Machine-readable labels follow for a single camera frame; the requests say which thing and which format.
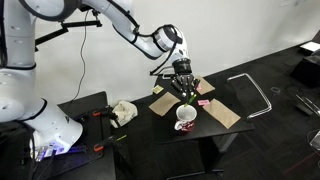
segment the white wall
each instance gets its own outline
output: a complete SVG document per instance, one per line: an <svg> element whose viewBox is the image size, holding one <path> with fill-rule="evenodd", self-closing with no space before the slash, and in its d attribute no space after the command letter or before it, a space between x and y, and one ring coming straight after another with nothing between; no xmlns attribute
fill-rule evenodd
<svg viewBox="0 0 320 180"><path fill-rule="evenodd" d="M208 75L311 40L320 29L319 0L135 0L141 33L172 23L185 34L194 74ZM77 11L68 21L83 20ZM84 48L86 76L79 97L99 91L109 102L151 93L159 65L123 40L100 15L102 28L89 27ZM37 37L59 28L38 20ZM76 94L82 75L79 55L84 28L38 46L36 90L55 103Z"/></svg>

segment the floor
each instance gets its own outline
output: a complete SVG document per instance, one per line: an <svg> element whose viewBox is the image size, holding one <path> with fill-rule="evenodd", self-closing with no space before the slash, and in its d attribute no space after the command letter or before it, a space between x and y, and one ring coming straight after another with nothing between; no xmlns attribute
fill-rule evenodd
<svg viewBox="0 0 320 180"><path fill-rule="evenodd" d="M252 119L255 130L240 133L228 152L217 164L223 168L223 179L319 179L320 157L308 145L320 128L320 118L307 116L295 108L294 93L303 92L319 103L320 89L308 89L289 77L295 65L304 57L299 47L259 58L219 73L249 73L268 96L273 110ZM261 98L246 82L234 82L239 99L248 112L264 108ZM278 87L280 95L269 89ZM115 134L127 134L123 142L128 148L127 157L138 180L165 179L166 175L193 172L201 168L192 151L195 142L156 145L153 139L151 114L147 109L151 98L135 101L144 118L133 119L128 125L116 129ZM118 171L119 179L126 179ZM216 179L215 175L198 179Z"/></svg>

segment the black table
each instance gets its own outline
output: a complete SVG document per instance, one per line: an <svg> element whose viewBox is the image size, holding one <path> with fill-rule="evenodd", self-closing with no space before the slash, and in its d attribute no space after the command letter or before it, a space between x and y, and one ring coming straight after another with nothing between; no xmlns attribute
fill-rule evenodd
<svg viewBox="0 0 320 180"><path fill-rule="evenodd" d="M107 106L107 97L105 92L100 92L77 99L71 104L64 103L59 105L59 107L67 115L73 118L80 114L87 113L87 121L93 121L95 125L98 126L95 126L95 128L84 128L86 129L86 132L83 134L84 139L95 138L100 140L103 140L111 135L110 121L106 117L93 117L91 113L93 110L100 109L105 106ZM29 141L30 138L28 134L25 133L24 129L22 128L17 129L17 132L12 133L11 137L9 137L9 140L6 142L5 147L1 148L0 167L2 172L0 173L0 179L26 179L29 173L31 162L30 156L28 156L28 154L25 152L26 149L28 150L26 147L28 147ZM93 143L96 142L89 142L89 144L86 144L89 147L88 151L90 151L90 149L92 150ZM54 176L50 179L116 179L113 147L110 146L108 148L104 148L103 152L101 153L103 154L102 157L86 164L82 164L83 162L81 161L83 158L81 155L74 154L79 156L77 160L78 162L75 163L79 163L81 166L62 173L61 175ZM68 165L68 163L63 163L66 156L68 155L55 156L51 166L47 169L46 173L41 176L41 179L47 179L51 177L52 172L59 171L61 168L68 168L70 165ZM34 178L37 178L36 175L41 173L41 166L45 165L46 161L48 160L49 159L44 159L42 162L40 162L42 165L39 164Z"/></svg>
<svg viewBox="0 0 320 180"><path fill-rule="evenodd" d="M229 145L237 136L237 133L254 129L254 125L251 121L247 120L248 114L246 113L245 108L237 99L236 90L231 84L227 83L227 78L228 77L226 76L217 75L204 78L215 87L215 90L204 95L198 94L197 98L191 103L197 110L195 127L193 131L184 135L181 135L181 133L174 129L174 124L176 122L176 109L182 105L185 100L183 100L183 97L171 87L171 81L159 77L156 81L156 85L162 86L164 90L159 94L152 95L153 101L155 101L166 92L170 92L182 100L180 103L174 105L163 117L153 113L152 123L155 141L158 144L168 144L197 140L204 172L211 172L213 170L214 164L222 157L221 153L227 151ZM241 119L227 129L208 114L203 107L197 104L197 100L208 99L211 101L213 98L222 102L229 109L238 114Z"/></svg>

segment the white mug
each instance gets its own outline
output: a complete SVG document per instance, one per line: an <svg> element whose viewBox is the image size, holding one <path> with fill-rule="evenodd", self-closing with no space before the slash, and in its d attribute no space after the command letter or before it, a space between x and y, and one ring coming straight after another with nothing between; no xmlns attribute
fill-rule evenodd
<svg viewBox="0 0 320 180"><path fill-rule="evenodd" d="M190 105L181 105L176 110L177 121L174 125L175 130L189 132L194 128L194 120L197 117L197 110Z"/></svg>

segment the brown paper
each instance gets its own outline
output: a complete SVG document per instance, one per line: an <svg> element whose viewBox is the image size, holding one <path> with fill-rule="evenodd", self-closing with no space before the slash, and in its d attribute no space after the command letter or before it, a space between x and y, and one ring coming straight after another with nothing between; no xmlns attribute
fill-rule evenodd
<svg viewBox="0 0 320 180"><path fill-rule="evenodd" d="M201 95L203 95L203 94L205 94L205 93L207 93L207 92L210 92L210 91L213 91L213 90L215 90L215 88L210 84L210 83L208 83L208 81L206 81L205 79L203 79L203 77L201 77L201 76L196 76L195 77L196 79L199 79L200 80L200 87L201 87L201 89L197 89L197 91L201 94Z"/></svg>
<svg viewBox="0 0 320 180"><path fill-rule="evenodd" d="M217 119L227 129L229 129L240 119L240 116L216 99L213 99L209 105L203 106L203 109L206 110L212 117Z"/></svg>
<svg viewBox="0 0 320 180"><path fill-rule="evenodd" d="M178 98L167 92L161 98L152 103L149 108L156 114L164 116L172 108L172 106L178 102L180 102Z"/></svg>

